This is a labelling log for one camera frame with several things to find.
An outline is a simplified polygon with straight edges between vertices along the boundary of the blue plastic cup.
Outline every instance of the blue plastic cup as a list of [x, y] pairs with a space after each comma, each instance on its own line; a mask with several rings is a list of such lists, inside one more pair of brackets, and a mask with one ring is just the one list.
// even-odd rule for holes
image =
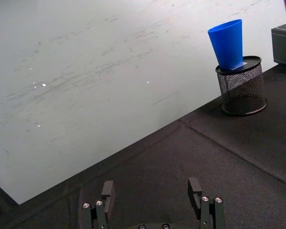
[[241, 19], [211, 28], [208, 34], [220, 68], [235, 69], [243, 64]]

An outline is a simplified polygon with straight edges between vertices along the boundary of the table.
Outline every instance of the table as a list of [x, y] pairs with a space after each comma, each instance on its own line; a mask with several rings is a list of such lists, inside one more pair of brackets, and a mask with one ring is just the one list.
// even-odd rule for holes
[[188, 177], [225, 201], [227, 228], [286, 229], [286, 67], [264, 73], [269, 105], [227, 116], [217, 98], [0, 216], [0, 228], [81, 228], [84, 202], [114, 180], [111, 228], [144, 222], [199, 227]]

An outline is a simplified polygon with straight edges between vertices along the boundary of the black box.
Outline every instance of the black box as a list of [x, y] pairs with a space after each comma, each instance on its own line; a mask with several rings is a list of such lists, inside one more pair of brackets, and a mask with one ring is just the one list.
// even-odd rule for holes
[[274, 62], [286, 65], [286, 24], [271, 30]]

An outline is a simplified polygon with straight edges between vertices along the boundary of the blue cup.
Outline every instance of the blue cup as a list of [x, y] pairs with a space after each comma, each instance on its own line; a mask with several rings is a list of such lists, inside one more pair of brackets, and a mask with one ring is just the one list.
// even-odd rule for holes
[[220, 68], [235, 69], [243, 64], [241, 19], [211, 28], [208, 34]]

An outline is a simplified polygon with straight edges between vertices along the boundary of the mesh pencil holder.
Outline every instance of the mesh pencil holder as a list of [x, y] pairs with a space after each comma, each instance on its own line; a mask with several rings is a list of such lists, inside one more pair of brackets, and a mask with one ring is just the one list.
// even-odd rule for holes
[[245, 64], [234, 70], [216, 67], [223, 98], [222, 109], [230, 115], [252, 115], [267, 106], [261, 58], [246, 56], [243, 61]]

